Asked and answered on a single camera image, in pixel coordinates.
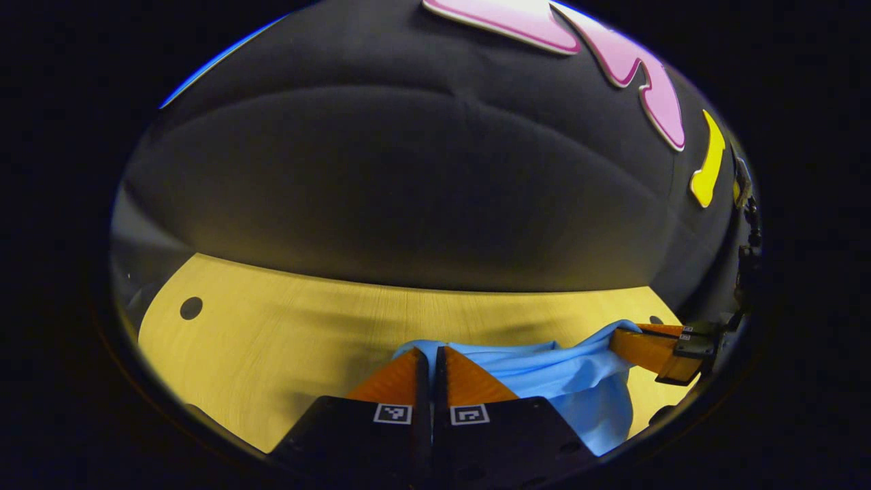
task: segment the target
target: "wrinkled cloth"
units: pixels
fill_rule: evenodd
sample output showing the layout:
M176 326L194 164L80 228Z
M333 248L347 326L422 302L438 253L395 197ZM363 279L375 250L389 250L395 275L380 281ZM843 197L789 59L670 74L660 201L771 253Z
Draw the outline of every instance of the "wrinkled cloth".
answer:
M608 349L615 329L640 332L628 320L604 327L568 349L557 342L518 346L455 344L414 340L394 354L415 347L429 361L430 389L435 382L436 353L449 346L501 381L520 398L545 397L597 456L626 441L632 402L626 381L632 364Z

